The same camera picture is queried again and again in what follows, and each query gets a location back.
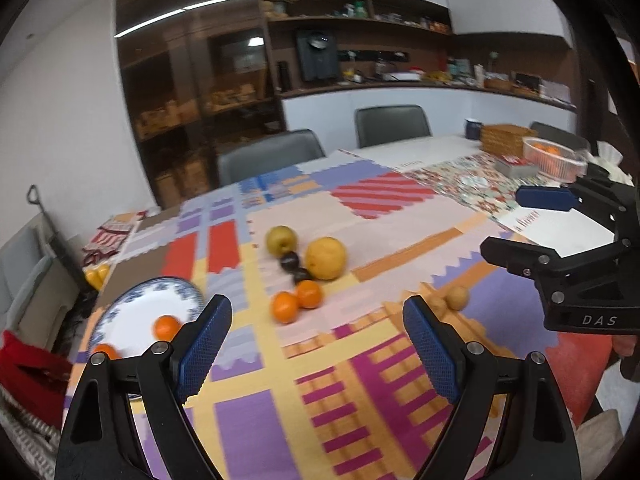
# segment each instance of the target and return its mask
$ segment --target white plastic basket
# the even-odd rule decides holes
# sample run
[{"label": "white plastic basket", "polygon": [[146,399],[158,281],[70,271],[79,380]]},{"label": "white plastic basket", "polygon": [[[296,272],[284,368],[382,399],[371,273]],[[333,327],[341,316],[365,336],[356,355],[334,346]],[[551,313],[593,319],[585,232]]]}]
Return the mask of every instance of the white plastic basket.
[{"label": "white plastic basket", "polygon": [[[547,153],[534,146],[544,144],[555,147],[560,155]],[[558,182],[575,182],[575,179],[587,171],[587,162],[582,160],[574,150],[566,146],[537,137],[524,137],[522,139],[522,155],[540,168],[540,173]]]}]

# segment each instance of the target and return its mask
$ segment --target dining table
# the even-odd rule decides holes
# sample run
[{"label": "dining table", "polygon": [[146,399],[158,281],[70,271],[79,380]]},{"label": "dining table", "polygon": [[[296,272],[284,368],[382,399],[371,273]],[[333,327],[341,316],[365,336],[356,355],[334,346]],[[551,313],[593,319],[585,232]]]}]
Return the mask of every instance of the dining table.
[{"label": "dining table", "polygon": [[[454,135],[338,151],[139,222],[88,319],[65,409],[97,335],[122,314],[124,307],[112,312],[111,305],[139,283],[177,276],[193,283],[203,302],[224,294],[232,304],[222,348],[200,393],[184,405],[224,478],[412,478],[452,406],[434,391],[407,337],[402,303],[415,294],[441,298],[455,286],[469,290],[468,305],[439,312],[439,319],[496,355],[541,351],[579,426],[606,368],[610,336],[546,330],[534,283],[486,263],[479,245],[489,236],[540,243],[536,233],[543,233],[544,241],[575,252],[596,243],[580,234],[595,228],[576,217],[572,233],[545,235],[557,231],[556,220],[541,212],[519,222],[531,213],[515,203],[514,190],[549,182],[508,179],[493,161],[479,142]],[[322,305],[290,324],[270,314],[271,298],[294,287],[266,248],[265,235],[277,225],[297,233],[301,256],[325,236],[348,252],[344,274],[321,282]],[[157,309],[163,314],[162,304]],[[151,472],[169,478],[143,402],[130,403]],[[469,479],[482,476],[503,407],[496,396]]]}]

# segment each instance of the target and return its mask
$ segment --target small orange fruit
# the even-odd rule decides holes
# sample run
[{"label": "small orange fruit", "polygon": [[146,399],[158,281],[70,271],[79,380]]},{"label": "small orange fruit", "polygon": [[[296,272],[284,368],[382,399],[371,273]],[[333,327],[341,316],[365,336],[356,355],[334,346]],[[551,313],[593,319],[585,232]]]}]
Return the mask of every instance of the small orange fruit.
[{"label": "small orange fruit", "polygon": [[171,341],[182,324],[174,316],[160,316],[154,322],[154,336],[160,341]]},{"label": "small orange fruit", "polygon": [[112,361],[114,359],[120,358],[118,351],[113,346],[108,345],[107,343],[100,343],[99,345],[96,345],[94,348],[94,354],[96,352],[104,352],[109,356],[109,359],[111,359]]},{"label": "small orange fruit", "polygon": [[322,303],[322,288],[316,282],[303,280],[296,285],[296,296],[303,308],[315,308]]},{"label": "small orange fruit", "polygon": [[279,292],[271,300],[271,314],[281,323],[291,323],[298,317],[298,298],[290,292]]}]

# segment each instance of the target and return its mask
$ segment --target white tabletop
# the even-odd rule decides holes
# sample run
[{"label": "white tabletop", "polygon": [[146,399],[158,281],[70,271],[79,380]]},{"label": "white tabletop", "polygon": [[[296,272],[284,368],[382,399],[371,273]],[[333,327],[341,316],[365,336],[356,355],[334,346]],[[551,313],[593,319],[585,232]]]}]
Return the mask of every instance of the white tabletop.
[{"label": "white tabletop", "polygon": [[[401,140],[353,151],[401,173],[479,152],[479,141],[459,135]],[[554,248],[561,256],[613,241],[613,233],[575,210],[559,212],[519,207],[501,215],[498,222],[539,245]]]},{"label": "white tabletop", "polygon": [[353,150],[353,153],[404,173],[480,153],[480,141],[460,135],[420,137],[361,148]]}]

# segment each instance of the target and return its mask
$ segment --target black round fruit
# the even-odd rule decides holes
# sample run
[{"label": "black round fruit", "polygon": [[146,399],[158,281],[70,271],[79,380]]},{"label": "black round fruit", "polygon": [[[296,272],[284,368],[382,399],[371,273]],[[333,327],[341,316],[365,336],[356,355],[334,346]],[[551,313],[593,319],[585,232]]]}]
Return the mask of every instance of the black round fruit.
[{"label": "black round fruit", "polygon": [[280,257],[280,266],[282,270],[293,272],[300,266],[300,258],[295,252],[289,251]]},{"label": "black round fruit", "polygon": [[305,280],[313,280],[313,276],[311,273],[305,269],[305,267],[298,267],[291,273],[293,277],[294,285],[297,285],[300,282],[304,282]]}]

